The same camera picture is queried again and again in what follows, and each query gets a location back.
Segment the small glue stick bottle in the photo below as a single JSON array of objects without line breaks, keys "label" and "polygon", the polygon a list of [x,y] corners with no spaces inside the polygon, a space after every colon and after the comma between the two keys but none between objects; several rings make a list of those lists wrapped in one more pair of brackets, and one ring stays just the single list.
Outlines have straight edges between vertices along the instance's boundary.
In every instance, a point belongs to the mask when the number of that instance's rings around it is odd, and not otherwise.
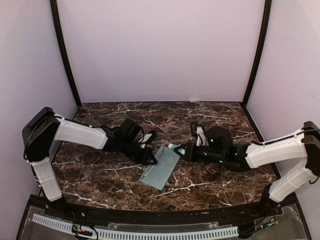
[{"label": "small glue stick bottle", "polygon": [[167,147],[173,151],[176,151],[176,152],[179,152],[181,150],[180,145],[175,145],[172,143],[169,143]]}]

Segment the light blue envelope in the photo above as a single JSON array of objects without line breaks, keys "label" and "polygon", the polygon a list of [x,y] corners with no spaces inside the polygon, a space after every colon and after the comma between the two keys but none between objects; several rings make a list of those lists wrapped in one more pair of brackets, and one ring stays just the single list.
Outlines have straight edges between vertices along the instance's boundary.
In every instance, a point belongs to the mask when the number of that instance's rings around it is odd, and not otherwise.
[{"label": "light blue envelope", "polygon": [[162,145],[155,154],[156,165],[149,165],[145,170],[149,171],[146,177],[139,178],[139,182],[162,191],[173,173],[180,156],[168,146]]}]

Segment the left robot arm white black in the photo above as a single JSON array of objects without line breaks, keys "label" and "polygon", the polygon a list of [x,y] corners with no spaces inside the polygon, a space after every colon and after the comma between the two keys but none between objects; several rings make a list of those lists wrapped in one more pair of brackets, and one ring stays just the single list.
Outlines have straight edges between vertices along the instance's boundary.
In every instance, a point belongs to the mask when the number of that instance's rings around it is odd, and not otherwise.
[{"label": "left robot arm white black", "polygon": [[67,218],[70,206],[61,198],[59,186],[50,158],[54,142],[66,142],[90,147],[107,153],[120,153],[141,165],[158,163],[150,144],[157,137],[152,130],[145,133],[132,119],[120,126],[92,126],[56,114],[51,107],[41,109],[22,129],[23,158],[33,170],[36,180],[51,203],[51,210],[60,218]]}]

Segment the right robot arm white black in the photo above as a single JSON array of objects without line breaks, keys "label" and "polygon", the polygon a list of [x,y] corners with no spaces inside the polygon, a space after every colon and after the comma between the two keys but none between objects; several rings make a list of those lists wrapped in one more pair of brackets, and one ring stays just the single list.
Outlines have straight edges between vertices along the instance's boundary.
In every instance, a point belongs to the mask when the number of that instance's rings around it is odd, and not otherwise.
[{"label": "right robot arm white black", "polygon": [[255,205],[255,213],[260,217],[266,217],[274,210],[275,203],[280,203],[305,183],[314,184],[320,178],[320,129],[312,121],[286,136],[239,146],[233,144],[231,133],[223,127],[205,130],[195,122],[190,128],[196,143],[168,145],[188,162],[218,164],[240,173],[271,163],[299,160],[288,173],[265,188],[261,201]]}]

